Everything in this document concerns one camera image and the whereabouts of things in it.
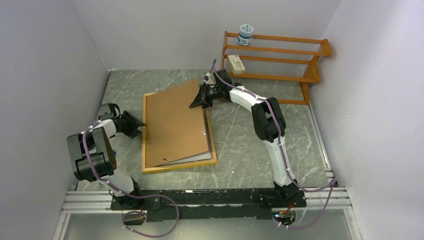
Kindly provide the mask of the brown cardboard backing board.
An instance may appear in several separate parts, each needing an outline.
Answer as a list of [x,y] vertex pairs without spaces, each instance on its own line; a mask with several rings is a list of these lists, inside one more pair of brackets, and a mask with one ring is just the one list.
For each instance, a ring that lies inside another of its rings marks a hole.
[[208,144],[203,109],[189,108],[199,91],[198,79],[166,88],[145,98],[145,166],[164,163],[206,152]]

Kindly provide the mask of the yellow wooden photo frame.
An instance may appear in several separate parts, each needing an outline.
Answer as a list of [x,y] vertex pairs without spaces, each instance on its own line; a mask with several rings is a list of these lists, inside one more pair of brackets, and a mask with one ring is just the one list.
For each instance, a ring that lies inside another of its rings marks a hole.
[[210,110],[206,109],[203,111],[206,122],[206,133],[204,134],[209,139],[209,145],[211,150],[211,159],[204,159],[198,161],[184,162],[178,164],[171,164],[165,166],[157,166],[157,167],[146,167],[146,146],[147,146],[147,130],[146,127],[142,127],[142,137],[141,137],[141,170],[143,173],[152,174],[152,173],[160,173],[167,172],[179,169],[186,168],[194,168],[199,166],[207,166],[207,165],[215,165],[218,163],[217,151],[214,142],[214,136],[212,132],[212,123],[210,117]]

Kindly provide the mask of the building photo print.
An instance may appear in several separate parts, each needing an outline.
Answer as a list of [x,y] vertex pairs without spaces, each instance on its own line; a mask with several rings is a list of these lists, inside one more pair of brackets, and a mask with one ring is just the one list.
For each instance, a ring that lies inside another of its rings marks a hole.
[[191,155],[191,156],[188,156],[188,157],[185,157],[185,158],[180,158],[180,159],[172,161],[172,162],[161,164],[160,167],[170,167],[171,165],[183,164],[183,163],[192,163],[192,162],[197,162],[197,161],[209,160],[209,159],[212,158],[211,140],[209,138],[207,111],[203,110],[202,113],[203,113],[203,120],[204,120],[204,126],[205,126],[205,131],[202,134],[206,137],[207,151],[204,151],[204,152],[201,152],[201,153],[198,153],[198,154],[195,154],[195,155]]

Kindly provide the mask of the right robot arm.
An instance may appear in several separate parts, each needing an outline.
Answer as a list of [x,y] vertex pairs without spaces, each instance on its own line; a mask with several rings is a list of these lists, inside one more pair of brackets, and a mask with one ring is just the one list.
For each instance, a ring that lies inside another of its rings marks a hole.
[[290,169],[285,147],[286,121],[278,100],[259,96],[242,84],[232,82],[226,69],[216,70],[212,67],[203,77],[203,83],[189,108],[207,109],[213,106],[216,99],[238,104],[251,113],[254,132],[265,144],[271,160],[275,202],[282,208],[288,207],[302,191]]

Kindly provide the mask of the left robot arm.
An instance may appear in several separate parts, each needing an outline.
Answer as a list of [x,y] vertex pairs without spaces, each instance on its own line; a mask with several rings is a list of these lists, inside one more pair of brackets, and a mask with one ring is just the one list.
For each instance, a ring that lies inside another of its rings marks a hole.
[[123,134],[130,139],[139,137],[145,123],[116,103],[99,107],[97,120],[80,132],[67,137],[67,147],[74,176],[79,181],[97,182],[106,186],[130,210],[142,206],[143,196],[133,178],[118,170],[116,151],[110,139]]

